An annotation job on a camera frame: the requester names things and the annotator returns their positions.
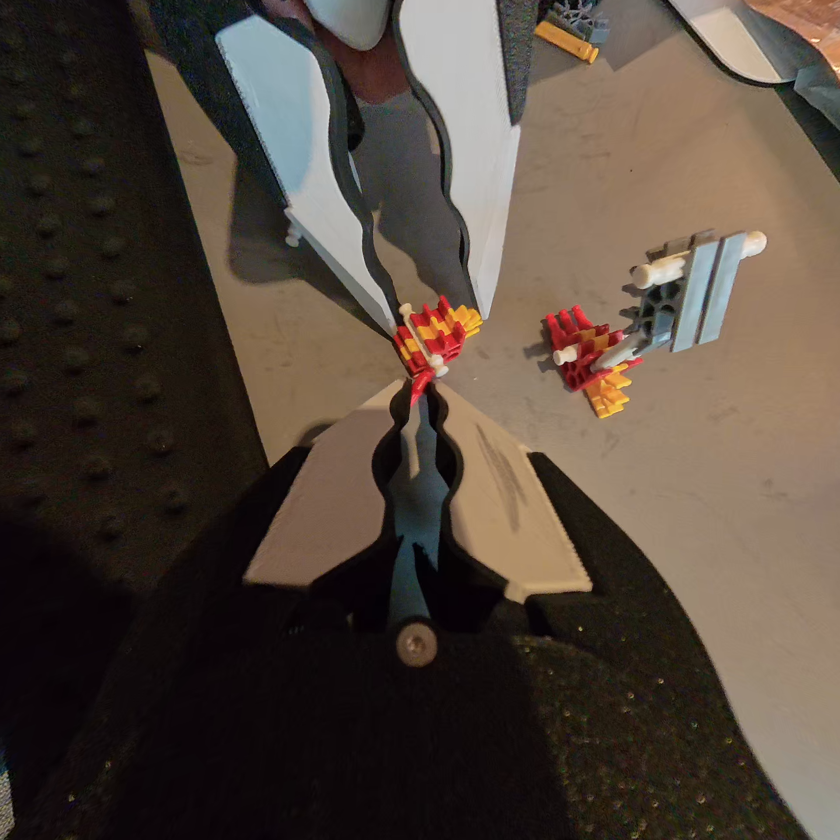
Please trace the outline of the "long yellow toy rod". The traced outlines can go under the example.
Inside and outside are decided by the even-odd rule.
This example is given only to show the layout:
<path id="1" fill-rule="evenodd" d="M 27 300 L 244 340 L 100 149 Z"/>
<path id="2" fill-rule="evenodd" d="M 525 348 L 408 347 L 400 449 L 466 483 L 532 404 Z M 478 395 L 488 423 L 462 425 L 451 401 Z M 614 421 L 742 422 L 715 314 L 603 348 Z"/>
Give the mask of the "long yellow toy rod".
<path id="1" fill-rule="evenodd" d="M 534 34 L 542 41 L 555 46 L 586 64 L 598 57 L 599 48 L 548 20 L 538 23 Z"/>

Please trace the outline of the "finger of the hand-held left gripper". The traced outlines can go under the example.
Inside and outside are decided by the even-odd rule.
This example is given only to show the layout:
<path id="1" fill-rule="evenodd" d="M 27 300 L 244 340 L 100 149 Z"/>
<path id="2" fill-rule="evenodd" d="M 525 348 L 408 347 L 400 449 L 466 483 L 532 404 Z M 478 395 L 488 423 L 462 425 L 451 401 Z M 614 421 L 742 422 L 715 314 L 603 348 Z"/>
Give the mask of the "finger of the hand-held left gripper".
<path id="1" fill-rule="evenodd" d="M 290 225 L 386 334 L 398 300 L 354 174 L 338 65 L 303 23 L 252 14 L 215 36 L 286 202 Z"/>
<path id="2" fill-rule="evenodd" d="M 474 306 L 487 319 L 497 291 L 520 141 L 511 122 L 493 1 L 396 2 L 406 74 L 438 134 L 444 198 L 463 242 Z"/>

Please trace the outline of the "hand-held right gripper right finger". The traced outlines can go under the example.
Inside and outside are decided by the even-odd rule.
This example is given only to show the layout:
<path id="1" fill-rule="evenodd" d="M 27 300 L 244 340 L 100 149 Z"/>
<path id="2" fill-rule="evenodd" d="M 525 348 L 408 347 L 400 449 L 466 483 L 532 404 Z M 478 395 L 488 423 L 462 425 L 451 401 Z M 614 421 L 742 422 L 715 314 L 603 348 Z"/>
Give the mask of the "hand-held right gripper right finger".
<path id="1" fill-rule="evenodd" d="M 447 488 L 440 549 L 515 603 L 592 592 L 531 449 L 447 385 L 432 386 L 427 404 Z"/>

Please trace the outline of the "shiny plastic bag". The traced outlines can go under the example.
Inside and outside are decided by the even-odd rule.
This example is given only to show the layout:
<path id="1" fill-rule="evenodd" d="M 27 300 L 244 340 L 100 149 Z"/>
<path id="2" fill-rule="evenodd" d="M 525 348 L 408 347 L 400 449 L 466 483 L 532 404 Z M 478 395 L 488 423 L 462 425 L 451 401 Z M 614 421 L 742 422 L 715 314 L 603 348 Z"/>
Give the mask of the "shiny plastic bag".
<path id="1" fill-rule="evenodd" d="M 839 128 L 839 2 L 747 1 L 801 41 L 794 92 Z"/>

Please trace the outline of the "small red toy assembly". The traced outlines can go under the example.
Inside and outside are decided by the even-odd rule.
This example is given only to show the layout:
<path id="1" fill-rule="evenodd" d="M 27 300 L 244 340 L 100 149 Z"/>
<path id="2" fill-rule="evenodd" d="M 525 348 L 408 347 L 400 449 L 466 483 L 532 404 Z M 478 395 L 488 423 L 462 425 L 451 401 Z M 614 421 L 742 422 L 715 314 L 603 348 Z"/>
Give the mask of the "small red toy assembly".
<path id="1" fill-rule="evenodd" d="M 596 364 L 624 341 L 624 332 L 612 330 L 608 323 L 594 323 L 579 305 L 548 314 L 543 324 L 552 362 L 567 390 L 583 393 L 600 419 L 620 413 L 629 401 L 625 390 L 632 384 L 627 373 L 643 360 L 629 350 L 605 367 Z"/>

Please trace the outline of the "white document stand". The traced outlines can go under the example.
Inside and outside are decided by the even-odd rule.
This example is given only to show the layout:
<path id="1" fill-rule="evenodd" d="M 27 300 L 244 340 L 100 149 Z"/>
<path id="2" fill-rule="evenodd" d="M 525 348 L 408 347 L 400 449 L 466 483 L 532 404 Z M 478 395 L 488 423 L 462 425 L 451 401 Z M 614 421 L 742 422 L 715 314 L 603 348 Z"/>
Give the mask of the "white document stand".
<path id="1" fill-rule="evenodd" d="M 710 53 L 736 77 L 774 86 L 800 71 L 794 34 L 743 1 L 669 1 Z"/>

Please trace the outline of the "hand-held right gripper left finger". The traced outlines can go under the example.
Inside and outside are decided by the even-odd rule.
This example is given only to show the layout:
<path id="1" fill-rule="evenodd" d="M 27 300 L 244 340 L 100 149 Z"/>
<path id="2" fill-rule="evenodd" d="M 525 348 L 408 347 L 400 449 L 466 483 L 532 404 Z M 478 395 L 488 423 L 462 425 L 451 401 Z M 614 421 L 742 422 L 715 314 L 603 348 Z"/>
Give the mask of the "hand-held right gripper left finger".
<path id="1" fill-rule="evenodd" d="M 310 587 L 393 530 L 389 484 L 410 395 L 394 381 L 313 439 L 244 582 Z"/>

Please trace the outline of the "red fan connector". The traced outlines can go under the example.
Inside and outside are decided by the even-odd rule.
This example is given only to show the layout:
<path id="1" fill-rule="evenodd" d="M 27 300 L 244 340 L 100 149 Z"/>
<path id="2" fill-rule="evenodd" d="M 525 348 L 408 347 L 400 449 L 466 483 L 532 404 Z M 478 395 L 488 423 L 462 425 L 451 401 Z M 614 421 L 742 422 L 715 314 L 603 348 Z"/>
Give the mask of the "red fan connector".
<path id="1" fill-rule="evenodd" d="M 403 363 L 411 376 L 430 373 L 439 380 L 448 372 L 449 362 L 456 359 L 466 341 L 466 332 L 458 327 L 455 332 L 446 332 L 431 327 L 417 326 L 409 322 L 402 336 L 401 355 Z"/>
<path id="2" fill-rule="evenodd" d="M 404 327 L 399 311 L 398 316 Z M 466 331 L 463 325 L 456 321 L 455 310 L 444 296 L 440 296 L 435 309 L 424 305 L 421 311 L 414 311 L 412 320 L 433 354 L 444 355 L 454 351 L 465 339 Z"/>

